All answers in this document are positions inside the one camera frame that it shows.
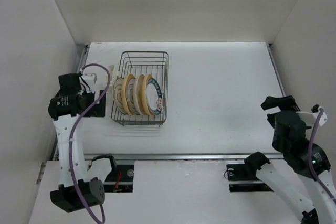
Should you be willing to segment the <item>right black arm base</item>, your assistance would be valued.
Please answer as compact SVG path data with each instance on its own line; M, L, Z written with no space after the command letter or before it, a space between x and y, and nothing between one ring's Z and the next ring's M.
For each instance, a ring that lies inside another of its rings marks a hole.
M224 177L231 193L273 192L264 182L249 174L245 164L227 164Z

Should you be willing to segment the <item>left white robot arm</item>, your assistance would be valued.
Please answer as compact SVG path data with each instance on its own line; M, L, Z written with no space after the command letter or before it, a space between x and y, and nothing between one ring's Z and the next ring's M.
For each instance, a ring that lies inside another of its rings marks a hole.
M60 89L51 99L48 112L57 133L60 180L58 189L51 191L50 199L65 212L74 212L84 209L84 205L76 192L72 174L88 206L92 207L104 203L103 183L114 179L118 168L106 158L98 159L90 166L86 163L82 141L71 129L80 114L93 102L94 96L88 97L81 93L82 86L77 73L61 75L58 80Z

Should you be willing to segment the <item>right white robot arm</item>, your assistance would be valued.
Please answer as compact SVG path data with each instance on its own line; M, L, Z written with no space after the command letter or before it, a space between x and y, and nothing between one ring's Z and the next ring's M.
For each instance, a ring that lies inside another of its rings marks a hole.
M303 112L293 96L268 96L261 104L263 110L279 108L268 114L274 129L272 147L282 154L305 186L309 197L295 189L261 152L245 158L243 172L250 179L257 178L292 210L300 223L335 223L335 185L331 164L325 151L314 143L317 129L328 117L324 108L316 104L310 112Z

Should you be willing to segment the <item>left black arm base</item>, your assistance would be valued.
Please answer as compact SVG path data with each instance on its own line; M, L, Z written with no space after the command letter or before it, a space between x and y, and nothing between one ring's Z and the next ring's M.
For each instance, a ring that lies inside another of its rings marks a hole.
M96 156L89 162L89 181L84 183L82 192L97 197L106 193L131 193L134 169L132 164L119 164L112 154Z

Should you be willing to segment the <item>white plate green rim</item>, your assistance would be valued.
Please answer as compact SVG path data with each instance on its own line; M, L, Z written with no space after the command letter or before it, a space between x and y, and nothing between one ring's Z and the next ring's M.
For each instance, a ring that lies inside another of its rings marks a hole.
M117 78L113 85L113 99L114 103L122 114L127 114L123 102L122 102L122 84L123 84L123 78Z

